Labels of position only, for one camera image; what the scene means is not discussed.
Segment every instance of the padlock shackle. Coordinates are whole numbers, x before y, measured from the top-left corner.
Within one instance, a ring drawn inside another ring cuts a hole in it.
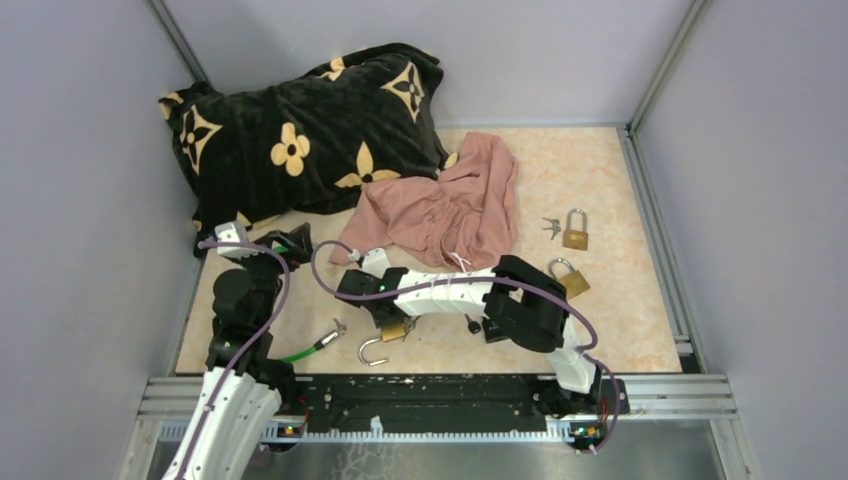
[[[571,230],[571,216],[575,213],[579,213],[581,217],[583,217],[583,231],[589,231],[589,215],[586,214],[586,211],[582,208],[574,208],[568,212],[568,216],[565,217],[565,229]]]
[[[568,273],[577,271],[577,270],[574,269],[574,265],[572,265],[571,262],[569,262],[568,260],[566,260],[562,257],[557,257],[557,258],[551,260],[550,262],[548,262],[548,275],[550,275],[551,278],[554,278],[554,279],[557,278],[556,275],[554,274],[554,265],[556,265],[557,263],[565,264],[565,266],[568,267]]]

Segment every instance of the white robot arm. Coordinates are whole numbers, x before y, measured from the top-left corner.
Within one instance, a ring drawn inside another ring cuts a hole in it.
[[[515,262],[515,265],[511,265],[512,269],[518,270],[519,267],[524,267],[526,264],[524,262],[518,263]],[[486,268],[483,270],[478,270],[476,272],[464,272],[464,273],[424,273],[417,272],[413,270],[407,269],[399,269],[402,270],[399,278],[397,275],[392,275],[391,265],[386,257],[386,252],[382,248],[377,248],[369,251],[365,254],[361,259],[361,267],[362,271],[359,273],[363,273],[370,276],[371,278],[376,278],[380,280],[386,280],[385,283],[382,283],[381,286],[389,289],[389,290],[404,290],[408,287],[414,287],[421,284],[431,284],[432,287],[423,288],[420,290],[416,290],[409,293],[403,293],[397,295],[396,297],[390,299],[390,301],[397,307],[397,309],[402,312],[401,315],[415,317],[419,315],[424,315],[428,313],[457,313],[457,314],[467,314],[477,317],[496,317],[493,320],[497,321],[505,321],[506,323],[510,323],[512,319],[504,318],[505,314],[503,311],[498,311],[498,308],[492,308],[493,303],[504,304],[503,302],[508,302],[505,298],[501,298],[501,302],[496,302],[493,296],[496,293],[497,287],[496,284],[492,282],[487,282],[483,279],[486,278],[494,278],[499,274],[503,274],[504,268],[501,268],[499,272],[498,267],[496,268]],[[536,280],[535,283],[543,283],[540,285],[541,287],[547,287],[553,293],[561,290],[561,287],[556,287],[557,283],[555,281],[550,281],[548,277],[544,276],[541,272],[538,272],[539,276],[533,276],[532,280]],[[520,271],[519,274],[522,276],[523,281],[531,280],[527,278],[530,276],[526,271]],[[366,293],[362,287],[363,283],[360,281],[358,284],[357,280],[360,280],[363,276],[357,274],[356,270],[348,271],[348,274],[345,275],[347,278],[350,275],[350,282],[346,282],[345,279],[342,280],[342,284],[339,287],[339,291],[346,293]],[[467,278],[480,278],[481,281],[474,283],[445,283],[441,285],[436,285],[436,282],[439,280],[454,280],[462,277]],[[539,282],[539,278],[544,278],[546,282]],[[561,293],[562,298],[565,298],[565,292]],[[547,302],[544,299],[539,298],[528,298],[526,303],[530,303],[531,307],[541,307],[541,308],[527,308],[525,309],[525,314],[534,314],[542,311],[542,314],[553,313],[554,315],[560,315],[561,318],[555,318],[554,320],[557,323],[557,327],[561,328],[562,335],[562,343],[556,342],[556,345],[553,345],[554,348],[539,348],[536,345],[536,342],[532,341],[533,332],[531,329],[527,329],[527,332],[515,332],[513,329],[514,335],[511,335],[513,341],[521,345],[522,347],[528,348],[530,350],[549,350],[541,352],[545,355],[548,362],[550,362],[551,366],[554,369],[556,374],[557,382],[559,383],[560,388],[563,390],[568,390],[571,392],[577,393],[588,393],[592,383],[595,379],[595,370],[596,367],[593,363],[588,361],[583,357],[578,351],[577,347],[579,346],[579,338],[577,335],[577,331],[574,327],[573,321],[566,321],[564,318],[564,314],[561,309],[555,307],[553,304]],[[348,303],[354,305],[361,305],[369,309],[372,314],[376,312],[385,312],[386,308],[385,303],[381,304],[368,304],[364,302],[356,302],[356,301],[348,301]],[[379,314],[375,314],[375,323],[386,322],[385,319],[379,319]]]
[[[210,406],[206,399],[222,376],[226,377],[223,386]],[[241,478],[262,429],[281,403],[279,391],[257,383],[248,373],[236,375],[232,370],[225,373],[222,367],[206,372],[200,401],[163,480]],[[198,431],[201,418],[204,421]],[[192,445],[195,433],[198,438]],[[180,475],[182,462],[186,464],[186,472]]]

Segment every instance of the padlock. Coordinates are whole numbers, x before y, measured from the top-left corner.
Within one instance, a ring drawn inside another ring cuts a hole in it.
[[[383,342],[391,342],[392,340],[405,337],[407,333],[409,333],[409,330],[407,330],[406,323],[399,322],[381,328],[380,338],[383,339]]]
[[[579,213],[583,217],[583,230],[572,230],[571,229],[571,216],[575,213]],[[575,208],[568,212],[568,216],[565,217],[565,233],[562,234],[562,246],[566,248],[573,248],[575,250],[588,250],[589,249],[589,216],[586,215],[586,212]]]
[[[568,267],[568,273],[565,274],[564,277],[557,278],[554,274],[554,265],[557,263],[563,263],[566,267]],[[564,258],[555,258],[548,263],[548,275],[552,278],[556,278],[560,285],[565,287],[566,300],[571,300],[577,295],[589,290],[589,282],[586,281],[586,277],[584,277],[580,271],[576,270],[574,266],[571,265],[571,262]]]

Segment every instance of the metal frame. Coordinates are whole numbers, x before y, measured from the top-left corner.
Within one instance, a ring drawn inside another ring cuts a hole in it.
[[[194,79],[208,81],[199,60],[165,5],[165,0],[145,1]],[[647,162],[638,143],[638,132],[679,62],[694,28],[704,17],[711,3],[711,0],[692,1],[633,119],[627,125],[611,125],[616,127],[621,141],[678,353],[681,357],[694,355],[702,369],[706,368],[702,356],[703,349],[694,328],[693,314],[678,274],[677,263],[650,180]],[[631,413],[623,415],[622,421],[709,420],[715,454],[726,478],[760,478],[725,375],[626,374],[617,377],[624,380],[631,405]],[[156,443],[163,432],[163,425],[170,428],[167,430],[170,433],[168,438],[175,438],[175,435],[178,435],[175,434],[173,427],[178,426],[179,422],[188,421],[196,405],[200,385],[200,377],[156,377],[149,380],[121,470],[122,479],[146,478]],[[567,417],[564,421],[595,419],[597,419],[596,416],[576,415]],[[297,419],[286,417],[277,420]],[[380,435],[382,432],[378,434],[372,432],[316,440],[322,442],[378,441]],[[446,439],[442,437],[444,436],[428,435],[424,438],[416,438],[415,441],[445,441]],[[461,436],[455,440],[481,441],[474,436]]]

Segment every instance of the green cable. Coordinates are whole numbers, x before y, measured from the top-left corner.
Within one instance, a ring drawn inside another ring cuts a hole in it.
[[[300,353],[295,353],[294,355],[292,355],[290,357],[278,358],[277,360],[279,360],[281,362],[286,362],[286,363],[294,363],[294,362],[300,360],[301,358],[308,357],[308,356],[312,355],[313,353],[315,353],[317,351],[318,351],[318,349],[313,346],[313,347],[307,348],[306,350],[304,350]]]

